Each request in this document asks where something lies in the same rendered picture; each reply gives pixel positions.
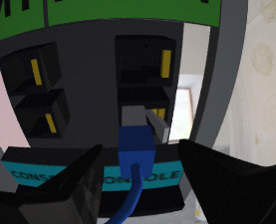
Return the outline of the blue network cable with plug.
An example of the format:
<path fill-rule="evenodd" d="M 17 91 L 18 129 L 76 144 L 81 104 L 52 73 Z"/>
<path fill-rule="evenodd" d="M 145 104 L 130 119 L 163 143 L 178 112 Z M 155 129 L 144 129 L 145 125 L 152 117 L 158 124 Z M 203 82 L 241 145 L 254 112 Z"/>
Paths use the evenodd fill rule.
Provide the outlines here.
<path fill-rule="evenodd" d="M 144 107 L 123 107 L 123 126 L 119 126 L 119 167 L 122 177 L 132 177 L 133 187 L 126 196 L 125 204 L 105 224 L 123 224 L 135 211 L 142 192 L 142 178 L 152 176 L 154 148 L 152 130 L 146 126 L 145 117 L 154 127 L 162 143 L 168 142 L 169 124 L 159 116 L 157 109 L 146 111 Z"/>

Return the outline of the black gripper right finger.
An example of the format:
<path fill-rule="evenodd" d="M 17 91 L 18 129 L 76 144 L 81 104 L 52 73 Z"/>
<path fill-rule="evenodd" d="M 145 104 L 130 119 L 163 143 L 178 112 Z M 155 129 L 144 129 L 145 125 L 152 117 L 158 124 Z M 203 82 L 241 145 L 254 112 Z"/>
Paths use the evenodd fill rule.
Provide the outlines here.
<path fill-rule="evenodd" d="M 262 224 L 276 204 L 276 164 L 266 167 L 180 139 L 178 156 L 207 224 Z"/>

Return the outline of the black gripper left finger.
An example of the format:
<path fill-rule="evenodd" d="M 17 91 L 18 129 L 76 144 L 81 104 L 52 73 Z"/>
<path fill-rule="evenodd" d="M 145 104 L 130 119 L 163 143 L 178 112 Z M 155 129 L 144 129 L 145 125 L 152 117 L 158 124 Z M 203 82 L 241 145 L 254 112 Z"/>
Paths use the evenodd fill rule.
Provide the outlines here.
<path fill-rule="evenodd" d="M 0 224 L 97 224 L 105 181 L 101 144 L 32 191 L 0 191 Z"/>

